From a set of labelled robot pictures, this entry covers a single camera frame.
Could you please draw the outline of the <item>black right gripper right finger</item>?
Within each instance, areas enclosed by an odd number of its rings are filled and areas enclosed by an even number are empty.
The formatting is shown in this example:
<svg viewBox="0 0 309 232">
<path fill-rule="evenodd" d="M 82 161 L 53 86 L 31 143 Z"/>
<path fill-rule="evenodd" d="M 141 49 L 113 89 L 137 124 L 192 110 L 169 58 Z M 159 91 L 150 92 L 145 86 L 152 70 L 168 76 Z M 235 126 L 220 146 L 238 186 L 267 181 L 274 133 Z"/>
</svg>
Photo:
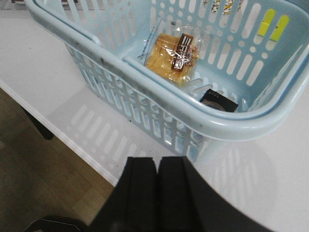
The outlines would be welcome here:
<svg viewBox="0 0 309 232">
<path fill-rule="evenodd" d="M 186 157 L 162 158 L 158 177 L 161 232 L 265 230 L 213 190 Z"/>
</svg>

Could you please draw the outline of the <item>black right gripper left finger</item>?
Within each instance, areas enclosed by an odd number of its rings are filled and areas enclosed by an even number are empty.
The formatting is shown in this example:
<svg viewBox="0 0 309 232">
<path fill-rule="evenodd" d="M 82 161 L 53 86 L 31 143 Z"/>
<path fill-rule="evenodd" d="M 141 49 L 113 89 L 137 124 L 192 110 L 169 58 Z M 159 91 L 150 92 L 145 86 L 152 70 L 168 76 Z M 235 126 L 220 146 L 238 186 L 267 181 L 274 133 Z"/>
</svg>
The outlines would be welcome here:
<svg viewBox="0 0 309 232">
<path fill-rule="evenodd" d="M 153 159 L 127 158 L 117 185 L 91 222 L 89 231 L 157 231 L 156 190 L 156 166 Z"/>
</svg>

